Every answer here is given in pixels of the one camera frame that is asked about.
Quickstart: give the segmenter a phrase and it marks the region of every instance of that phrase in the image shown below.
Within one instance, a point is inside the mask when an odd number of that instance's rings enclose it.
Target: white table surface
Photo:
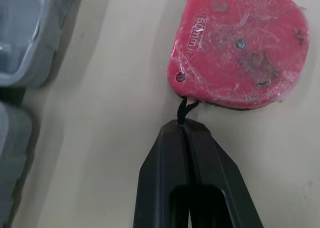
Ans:
[[[75,0],[50,81],[24,98],[39,136],[13,227],[132,227],[139,169],[181,101],[166,72],[186,1]],[[294,1],[311,45],[286,100],[190,114],[237,163],[265,228],[320,227],[320,0]]]

